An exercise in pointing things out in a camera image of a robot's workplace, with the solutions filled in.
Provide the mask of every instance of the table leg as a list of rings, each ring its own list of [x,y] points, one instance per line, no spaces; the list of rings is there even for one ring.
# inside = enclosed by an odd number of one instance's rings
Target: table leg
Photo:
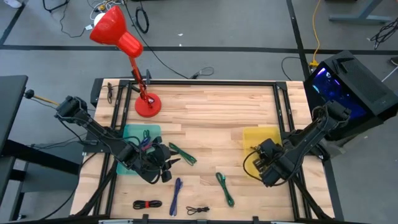
[[[66,159],[33,149],[18,142],[7,140],[1,157],[14,156],[27,162],[33,162],[45,167],[60,170],[69,174],[78,175],[80,165]]]

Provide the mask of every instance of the blue cable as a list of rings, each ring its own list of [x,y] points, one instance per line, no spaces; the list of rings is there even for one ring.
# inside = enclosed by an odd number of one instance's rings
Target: blue cable
[[[180,178],[177,178],[177,180],[175,180],[173,202],[172,206],[170,207],[170,213],[169,213],[170,216],[174,217],[177,215],[177,196],[181,188],[182,188],[182,181]]]

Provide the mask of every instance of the white cable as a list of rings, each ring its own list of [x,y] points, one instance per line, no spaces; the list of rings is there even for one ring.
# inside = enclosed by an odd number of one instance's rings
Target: white cable
[[[116,1],[110,1],[110,2],[106,3],[105,7],[106,7],[107,10],[110,10],[116,4],[121,4],[121,3],[120,2],[116,2]]]
[[[103,1],[103,2],[101,2],[101,3],[98,3],[97,5],[94,6],[93,10],[91,10],[90,19],[91,19],[92,21],[94,20],[94,19],[93,19],[93,12],[94,12],[94,10],[95,10],[98,6],[100,6],[100,5],[102,5],[102,4],[105,4],[105,3],[106,3],[106,1]]]
[[[395,69],[393,69],[393,71],[390,72],[390,74],[388,74],[388,76],[386,76],[385,78],[383,78],[383,80],[381,80],[381,82],[384,82],[384,81],[385,81],[388,77],[390,77],[390,75],[392,75],[397,69],[398,69],[398,66],[397,66]]]

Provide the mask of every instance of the green cable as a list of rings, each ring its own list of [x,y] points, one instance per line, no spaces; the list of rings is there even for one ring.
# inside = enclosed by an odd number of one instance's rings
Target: green cable
[[[189,155],[184,150],[177,147],[175,144],[169,142],[169,147],[174,151],[178,152],[185,159],[185,161],[191,166],[193,166],[197,162],[197,160],[193,156]]]
[[[229,205],[231,208],[234,207],[235,202],[234,202],[234,200],[232,199],[232,196],[229,194],[229,192],[228,192],[228,190],[227,190],[227,188],[226,188],[225,176],[224,176],[222,173],[217,172],[217,173],[216,173],[216,177],[217,177],[217,180],[218,180],[218,182],[220,183],[221,187],[222,187],[223,190],[224,190],[225,199],[226,199],[226,201],[228,202],[228,205]]]

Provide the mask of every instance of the teal cloth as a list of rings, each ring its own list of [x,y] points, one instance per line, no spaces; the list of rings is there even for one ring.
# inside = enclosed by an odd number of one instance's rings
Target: teal cloth
[[[153,139],[155,139],[157,136],[162,135],[160,126],[156,125],[156,124],[127,124],[126,127],[124,127],[123,137],[126,138],[129,136],[136,136],[139,138],[140,141],[142,141],[144,139],[143,133],[145,130],[149,130],[149,135],[150,135],[151,141]],[[139,144],[137,139],[130,138],[127,140],[133,142],[134,144],[137,144],[137,145]],[[121,164],[118,164],[116,173],[118,173],[118,175],[137,175],[136,171],[127,170]]]

